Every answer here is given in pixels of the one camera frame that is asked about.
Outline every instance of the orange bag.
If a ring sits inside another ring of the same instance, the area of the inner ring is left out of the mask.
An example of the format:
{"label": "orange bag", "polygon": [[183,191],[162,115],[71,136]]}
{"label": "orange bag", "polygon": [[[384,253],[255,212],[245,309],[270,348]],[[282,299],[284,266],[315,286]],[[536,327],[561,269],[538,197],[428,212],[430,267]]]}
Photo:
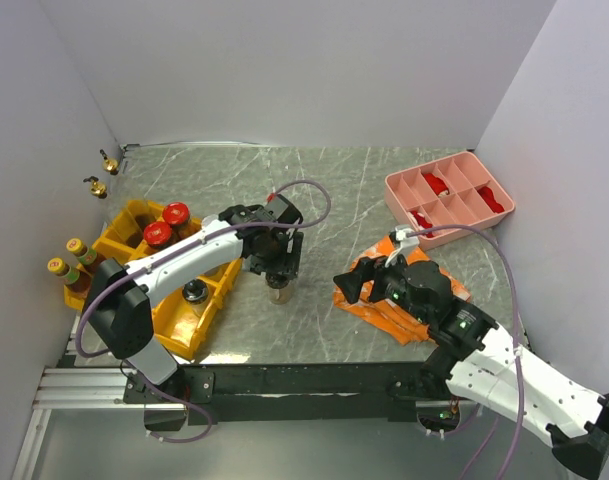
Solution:
{"label": "orange bag", "polygon": [[[357,257],[351,265],[351,269],[355,267],[357,261],[362,257],[388,256],[393,250],[394,248],[391,240],[388,237],[384,237]],[[419,247],[406,257],[406,261],[409,264],[420,260],[430,260],[430,258],[426,256]],[[451,280],[453,294],[468,301],[471,298],[471,294],[464,288],[464,285],[453,278],[448,272],[443,269],[440,270]],[[390,333],[402,345],[406,345],[408,342],[423,342],[429,340],[428,325],[422,325],[393,302],[382,300],[375,304],[368,303],[367,299],[371,294],[372,288],[373,282],[366,283],[362,288],[360,300],[356,304],[351,305],[346,301],[340,289],[335,287],[335,291],[333,292],[333,303],[336,307],[351,312],[380,330]]]}

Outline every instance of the red lid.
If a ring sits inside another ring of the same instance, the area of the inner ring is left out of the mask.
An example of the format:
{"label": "red lid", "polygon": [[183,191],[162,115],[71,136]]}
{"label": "red lid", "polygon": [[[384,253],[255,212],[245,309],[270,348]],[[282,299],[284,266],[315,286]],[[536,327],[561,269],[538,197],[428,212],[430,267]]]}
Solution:
{"label": "red lid", "polygon": [[191,214],[185,204],[182,202],[174,202],[166,206],[162,212],[162,218],[169,225],[176,226],[185,223],[191,218]]}
{"label": "red lid", "polygon": [[173,235],[173,230],[165,222],[153,222],[144,229],[144,241],[151,247],[161,247]]}

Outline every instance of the table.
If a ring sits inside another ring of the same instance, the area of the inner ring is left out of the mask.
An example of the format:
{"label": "table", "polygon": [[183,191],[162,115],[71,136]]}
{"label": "table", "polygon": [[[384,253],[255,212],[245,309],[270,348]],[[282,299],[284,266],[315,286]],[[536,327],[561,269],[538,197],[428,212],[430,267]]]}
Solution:
{"label": "table", "polygon": [[[267,299],[264,280],[243,272],[209,331],[196,360],[221,363],[325,363],[424,361],[430,342],[398,344],[360,318],[333,306],[332,278],[347,271],[363,250],[388,234],[396,221],[384,202],[384,178],[457,150],[421,148],[290,148],[175,144],[126,149],[124,161],[148,199],[186,203],[193,215],[219,213],[238,203],[263,202],[296,178],[321,182],[333,197],[330,215],[307,229],[296,292],[286,305]],[[296,186],[287,197],[310,220],[324,198]],[[477,236],[428,251],[472,293],[473,302],[511,328],[510,292],[499,257]],[[92,328],[87,350],[100,348]],[[76,366],[116,365],[109,356]]]}

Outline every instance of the pink compartment box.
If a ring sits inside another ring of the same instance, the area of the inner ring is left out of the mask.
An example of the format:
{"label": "pink compartment box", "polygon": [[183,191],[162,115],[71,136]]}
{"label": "pink compartment box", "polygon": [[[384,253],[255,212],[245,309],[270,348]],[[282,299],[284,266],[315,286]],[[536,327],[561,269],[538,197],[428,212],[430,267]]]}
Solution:
{"label": "pink compartment box", "polygon": [[[448,186],[449,194],[438,197],[422,174],[432,173]],[[470,152],[461,152],[417,167],[392,173],[385,180],[386,204],[400,224],[420,230],[412,211],[421,212],[434,226],[461,223],[479,229],[497,225],[515,210],[515,202]],[[482,187],[493,191],[504,212],[494,213],[478,193]],[[424,250],[470,235],[468,230],[442,230],[433,238],[420,236]]]}

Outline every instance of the yellow plastic tray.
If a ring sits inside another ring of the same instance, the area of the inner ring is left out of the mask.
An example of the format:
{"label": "yellow plastic tray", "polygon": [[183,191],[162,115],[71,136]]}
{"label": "yellow plastic tray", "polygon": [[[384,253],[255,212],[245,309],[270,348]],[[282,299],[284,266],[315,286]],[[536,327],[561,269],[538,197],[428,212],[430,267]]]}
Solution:
{"label": "yellow plastic tray", "polygon": [[[136,210],[136,206],[129,204],[129,211]],[[154,202],[149,202],[153,215],[161,218],[164,207]],[[198,218],[191,221],[199,230],[202,223]],[[121,264],[131,260],[144,258],[155,253],[146,242],[142,242],[135,249],[124,245],[112,226],[93,243],[93,248],[106,258],[115,258]],[[224,297],[233,289],[237,274],[242,268],[242,260],[238,259],[231,263],[222,265],[217,273],[210,277],[200,276],[209,288],[209,299],[204,310],[198,317],[193,313],[191,307],[182,298],[182,289],[179,288],[166,297],[157,307],[153,309],[153,329],[160,343],[171,352],[192,360],[195,352],[206,339],[206,332],[213,321],[215,313],[224,306]],[[64,302],[75,310],[82,310],[84,299],[74,295],[69,289],[64,289]]]}

